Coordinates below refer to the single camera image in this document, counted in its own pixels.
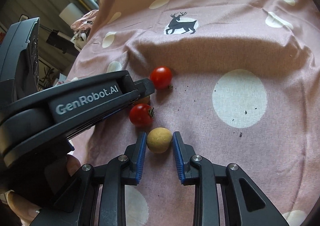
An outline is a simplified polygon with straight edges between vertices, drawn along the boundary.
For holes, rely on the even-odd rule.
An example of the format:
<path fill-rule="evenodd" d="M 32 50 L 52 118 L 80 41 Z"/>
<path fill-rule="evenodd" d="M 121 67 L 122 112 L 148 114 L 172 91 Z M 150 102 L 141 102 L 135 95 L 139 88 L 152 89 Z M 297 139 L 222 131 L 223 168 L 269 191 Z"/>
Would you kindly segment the person left hand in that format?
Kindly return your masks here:
<path fill-rule="evenodd" d="M 52 206 L 49 202 L 56 201 L 80 166 L 80 161 L 72 155 L 50 162 L 19 164 L 10 174 L 12 188 L 6 193 L 9 208 L 23 225 L 30 225 L 41 208 Z"/>

